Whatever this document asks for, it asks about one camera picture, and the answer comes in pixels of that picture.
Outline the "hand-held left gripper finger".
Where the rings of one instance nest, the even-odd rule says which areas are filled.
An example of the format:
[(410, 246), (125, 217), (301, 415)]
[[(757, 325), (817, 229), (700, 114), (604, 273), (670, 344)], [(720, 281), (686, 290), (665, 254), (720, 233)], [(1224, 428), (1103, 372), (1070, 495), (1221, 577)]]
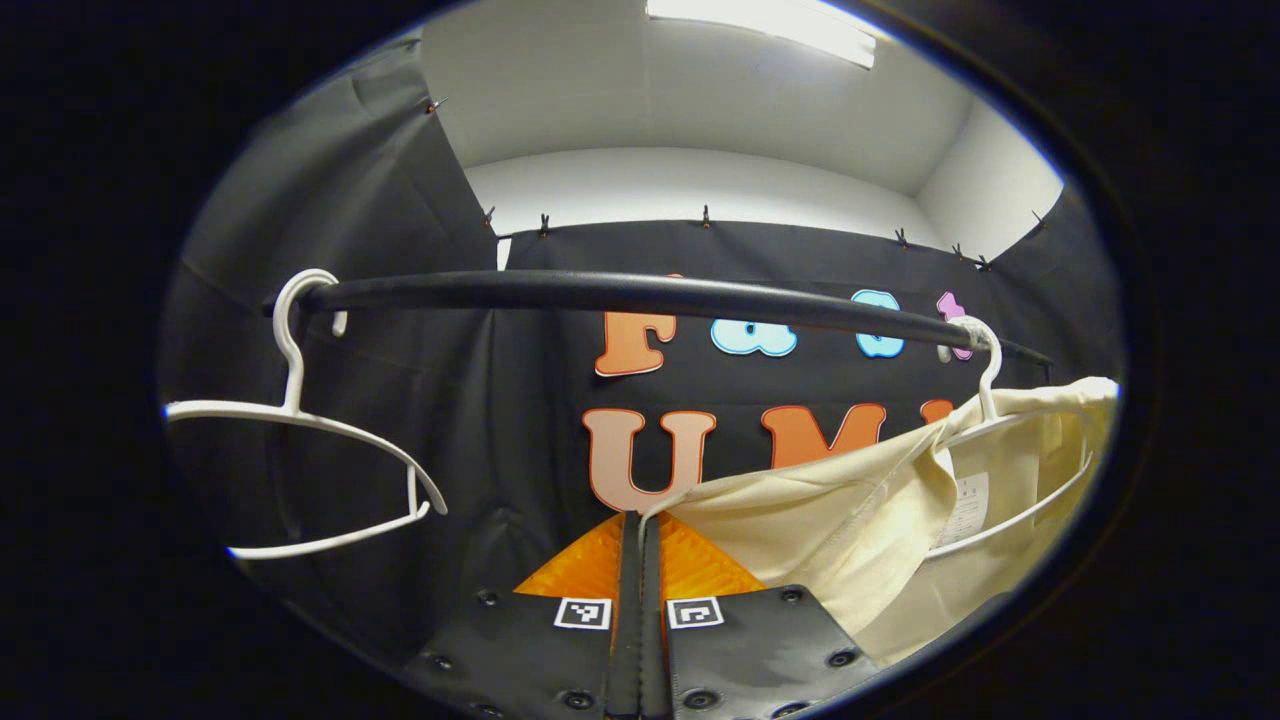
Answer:
[(640, 714), (639, 516), (575, 541), (515, 591), (475, 591), (404, 666), (404, 680), (471, 719)]
[(645, 719), (785, 719), (881, 671), (805, 587), (768, 585), (668, 512), (644, 525)]

